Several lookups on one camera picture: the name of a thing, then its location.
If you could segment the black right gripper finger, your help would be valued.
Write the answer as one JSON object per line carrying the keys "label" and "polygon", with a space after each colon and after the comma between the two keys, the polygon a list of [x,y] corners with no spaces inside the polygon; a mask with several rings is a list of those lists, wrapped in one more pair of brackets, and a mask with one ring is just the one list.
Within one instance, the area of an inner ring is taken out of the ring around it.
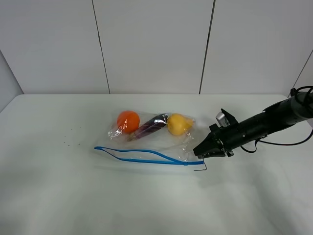
{"label": "black right gripper finger", "polygon": [[200,154],[215,151],[224,151],[224,149],[220,140],[214,134],[208,134],[208,136],[193,149],[194,155],[197,157],[199,157]]}
{"label": "black right gripper finger", "polygon": [[199,155],[199,158],[211,158],[211,157],[225,157],[223,151],[206,152]]}

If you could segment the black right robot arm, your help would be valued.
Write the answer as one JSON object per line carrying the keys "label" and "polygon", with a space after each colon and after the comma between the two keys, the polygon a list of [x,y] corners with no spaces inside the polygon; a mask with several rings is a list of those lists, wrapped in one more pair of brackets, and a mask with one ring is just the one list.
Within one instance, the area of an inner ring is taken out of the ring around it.
{"label": "black right robot arm", "polygon": [[277,102],[242,122],[222,109],[216,116],[217,123],[209,127],[210,133],[193,152],[199,159],[231,157],[235,148],[242,148],[249,142],[263,142],[268,135],[312,117],[312,86],[293,88],[290,98]]}

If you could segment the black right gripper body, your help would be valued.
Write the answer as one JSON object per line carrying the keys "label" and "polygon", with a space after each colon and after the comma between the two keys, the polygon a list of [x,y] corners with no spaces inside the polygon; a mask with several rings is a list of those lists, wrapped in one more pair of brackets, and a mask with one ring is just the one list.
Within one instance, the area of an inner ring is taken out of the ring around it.
{"label": "black right gripper body", "polygon": [[236,118],[227,112],[225,109],[221,109],[220,112],[223,112],[229,122],[227,127],[214,127],[213,125],[210,126],[211,134],[214,134],[223,145],[225,157],[231,157],[234,155],[233,149],[234,147],[234,138],[239,133],[238,131],[238,121]]}

